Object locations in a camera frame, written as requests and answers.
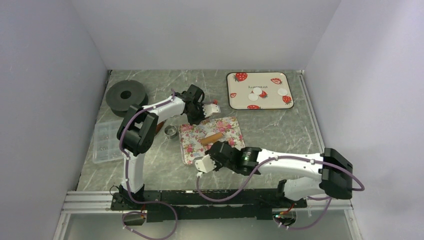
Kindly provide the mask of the wooden rolling pin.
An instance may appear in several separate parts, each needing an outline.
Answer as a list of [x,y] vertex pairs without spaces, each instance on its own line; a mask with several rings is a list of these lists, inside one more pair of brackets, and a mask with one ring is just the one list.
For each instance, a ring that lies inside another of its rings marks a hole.
[[208,137],[208,138],[202,138],[199,142],[202,145],[208,145],[213,144],[224,137],[224,134],[222,132],[216,133],[214,136]]

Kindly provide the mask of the floral print tray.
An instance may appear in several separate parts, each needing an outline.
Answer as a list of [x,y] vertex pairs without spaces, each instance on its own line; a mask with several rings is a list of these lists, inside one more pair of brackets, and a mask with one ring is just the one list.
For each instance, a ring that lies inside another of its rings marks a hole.
[[239,123],[233,116],[207,119],[199,125],[182,124],[178,132],[185,165],[192,165],[195,160],[201,159],[217,141],[227,141],[231,147],[239,150],[245,147]]

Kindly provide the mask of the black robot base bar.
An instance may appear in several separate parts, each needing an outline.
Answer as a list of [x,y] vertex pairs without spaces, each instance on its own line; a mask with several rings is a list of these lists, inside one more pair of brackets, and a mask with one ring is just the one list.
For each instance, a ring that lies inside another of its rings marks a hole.
[[146,190],[147,206],[134,203],[122,191],[112,195],[112,211],[140,211],[149,223],[178,220],[212,220],[255,218],[271,220],[273,215],[287,209],[307,207],[307,201],[283,197],[274,188],[244,189],[225,202],[204,199],[196,190]]

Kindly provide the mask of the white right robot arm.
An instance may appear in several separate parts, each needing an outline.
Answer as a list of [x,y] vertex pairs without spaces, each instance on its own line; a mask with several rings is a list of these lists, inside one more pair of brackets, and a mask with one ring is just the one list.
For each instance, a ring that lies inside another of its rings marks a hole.
[[315,195],[340,200],[353,197],[353,165],[333,148],[322,153],[292,154],[259,147],[237,149],[226,141],[217,141],[194,165],[202,173],[227,168],[249,178],[271,173],[295,175],[296,179],[283,180],[275,194],[282,208]]

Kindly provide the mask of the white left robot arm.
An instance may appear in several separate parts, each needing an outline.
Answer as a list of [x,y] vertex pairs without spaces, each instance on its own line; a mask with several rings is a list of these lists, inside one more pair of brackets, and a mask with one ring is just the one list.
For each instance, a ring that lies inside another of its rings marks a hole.
[[123,179],[118,189],[120,194],[126,194],[123,202],[129,209],[137,210],[144,203],[144,157],[153,144],[157,125],[177,115],[186,115],[190,125],[199,125],[208,118],[204,99],[204,91],[192,84],[188,90],[173,91],[171,96],[155,104],[130,106],[116,134],[124,155]]

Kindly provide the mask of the strawberry print tray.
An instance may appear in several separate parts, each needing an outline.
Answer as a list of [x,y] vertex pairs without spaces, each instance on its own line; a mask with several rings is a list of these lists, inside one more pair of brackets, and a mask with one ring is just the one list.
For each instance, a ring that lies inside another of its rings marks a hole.
[[283,72],[230,72],[226,84],[228,103],[234,110],[287,110],[294,106]]

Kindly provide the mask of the round white wrapper left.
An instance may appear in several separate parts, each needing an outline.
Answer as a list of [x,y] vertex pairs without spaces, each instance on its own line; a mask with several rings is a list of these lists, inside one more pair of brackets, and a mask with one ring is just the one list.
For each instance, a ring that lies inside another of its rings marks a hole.
[[255,101],[257,101],[257,100],[259,99],[259,96],[258,96],[257,94],[255,94],[255,93],[250,93],[250,94],[248,95],[248,99],[249,99],[250,101],[252,101],[252,102],[255,102]]

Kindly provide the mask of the round white wrapper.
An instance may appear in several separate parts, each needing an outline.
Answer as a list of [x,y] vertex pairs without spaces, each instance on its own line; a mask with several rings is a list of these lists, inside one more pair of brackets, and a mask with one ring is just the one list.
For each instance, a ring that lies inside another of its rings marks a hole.
[[263,90],[260,88],[260,87],[255,87],[253,90],[252,90],[252,93],[253,94],[255,94],[255,95],[261,95],[262,94],[262,92],[263,92]]
[[277,93],[278,93],[280,96],[287,96],[287,95],[289,94],[289,91],[288,91],[286,88],[279,88],[279,89],[277,90]]
[[255,101],[257,101],[257,100],[259,99],[259,96],[258,96],[257,94],[255,94],[255,93],[250,93],[250,94],[248,95],[248,99],[249,99],[250,101],[252,101],[252,102],[255,102]]

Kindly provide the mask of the round white wrapper middle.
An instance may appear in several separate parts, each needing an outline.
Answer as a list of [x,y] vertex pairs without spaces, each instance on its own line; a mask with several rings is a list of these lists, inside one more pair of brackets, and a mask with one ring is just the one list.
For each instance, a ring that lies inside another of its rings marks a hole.
[[260,88],[260,87],[255,87],[253,90],[252,90],[252,93],[253,94],[255,94],[255,95],[261,95],[262,94],[262,92],[263,92],[263,90]]

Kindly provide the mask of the black filament spool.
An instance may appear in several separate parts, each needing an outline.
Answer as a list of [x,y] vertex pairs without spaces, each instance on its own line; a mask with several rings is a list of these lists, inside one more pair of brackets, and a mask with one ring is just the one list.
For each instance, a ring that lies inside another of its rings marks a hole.
[[146,88],[136,80],[123,80],[114,84],[106,93],[105,100],[111,111],[123,118],[131,105],[148,105]]

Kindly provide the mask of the round white wrapper right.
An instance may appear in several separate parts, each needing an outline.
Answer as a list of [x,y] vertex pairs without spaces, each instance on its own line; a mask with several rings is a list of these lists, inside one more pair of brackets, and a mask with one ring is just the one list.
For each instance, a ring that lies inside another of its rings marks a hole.
[[277,93],[278,93],[280,96],[287,96],[287,95],[289,94],[289,91],[288,91],[286,88],[279,88],[279,89],[277,90]]

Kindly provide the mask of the clear plastic parts box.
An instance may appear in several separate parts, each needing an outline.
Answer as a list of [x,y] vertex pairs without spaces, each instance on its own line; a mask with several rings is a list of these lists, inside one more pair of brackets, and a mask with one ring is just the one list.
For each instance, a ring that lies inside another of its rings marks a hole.
[[117,139],[117,132],[121,123],[121,120],[114,120],[95,125],[92,153],[94,164],[123,159],[123,153],[119,148],[119,140]]

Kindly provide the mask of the aluminium frame rail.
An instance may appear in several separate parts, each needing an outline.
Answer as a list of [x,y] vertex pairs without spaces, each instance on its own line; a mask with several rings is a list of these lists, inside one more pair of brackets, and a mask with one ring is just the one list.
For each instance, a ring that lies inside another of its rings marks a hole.
[[105,214],[111,213],[113,196],[109,191],[68,191],[62,214]]

